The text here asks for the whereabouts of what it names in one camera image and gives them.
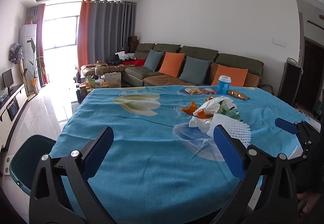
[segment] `gray-blue cushion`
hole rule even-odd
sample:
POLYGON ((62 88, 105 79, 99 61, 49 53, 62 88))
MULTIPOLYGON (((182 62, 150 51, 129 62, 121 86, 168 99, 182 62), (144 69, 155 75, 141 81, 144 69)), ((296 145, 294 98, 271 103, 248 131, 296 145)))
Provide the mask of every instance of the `gray-blue cushion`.
POLYGON ((150 69, 152 71, 155 71, 158 67, 158 64, 159 64, 161 58, 162 58, 162 55, 163 55, 163 52, 158 52, 158 51, 151 49, 146 60, 145 60, 143 67, 150 69))
POLYGON ((209 68, 209 60, 201 60, 187 56, 186 64, 179 79, 191 82, 197 85, 204 83, 207 70, 209 68))

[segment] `sofa armrest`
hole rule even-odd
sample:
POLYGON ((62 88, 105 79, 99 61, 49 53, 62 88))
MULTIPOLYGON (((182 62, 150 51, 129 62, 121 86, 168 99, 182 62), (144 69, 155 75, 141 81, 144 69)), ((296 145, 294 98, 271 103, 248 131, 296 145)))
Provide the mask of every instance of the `sofa armrest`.
POLYGON ((268 93, 271 93, 273 95, 273 87, 268 84, 260 84, 258 86, 261 90, 267 91, 268 93))

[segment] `doorway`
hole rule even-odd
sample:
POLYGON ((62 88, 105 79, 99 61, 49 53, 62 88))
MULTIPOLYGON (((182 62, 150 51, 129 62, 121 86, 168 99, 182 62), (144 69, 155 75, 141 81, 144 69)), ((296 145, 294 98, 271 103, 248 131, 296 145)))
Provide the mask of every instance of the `doorway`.
POLYGON ((313 113, 323 87, 324 47, 305 38, 303 75, 295 102, 313 113))

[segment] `blue cup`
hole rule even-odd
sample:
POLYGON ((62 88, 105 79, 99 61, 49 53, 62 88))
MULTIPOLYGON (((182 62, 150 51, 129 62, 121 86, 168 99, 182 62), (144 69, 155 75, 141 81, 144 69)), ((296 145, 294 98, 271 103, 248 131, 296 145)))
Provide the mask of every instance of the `blue cup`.
POLYGON ((217 92, 220 94, 227 94, 230 85, 231 85, 231 78, 228 76, 221 75, 218 78, 217 92))

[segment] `green chair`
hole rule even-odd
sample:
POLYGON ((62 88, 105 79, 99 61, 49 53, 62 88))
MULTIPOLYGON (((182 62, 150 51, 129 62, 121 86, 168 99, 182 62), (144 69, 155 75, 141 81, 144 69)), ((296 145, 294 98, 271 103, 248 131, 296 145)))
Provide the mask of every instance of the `green chair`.
POLYGON ((49 154, 55 143, 51 138, 35 134, 22 144, 12 158, 9 165, 11 178, 28 196, 40 158, 49 154))

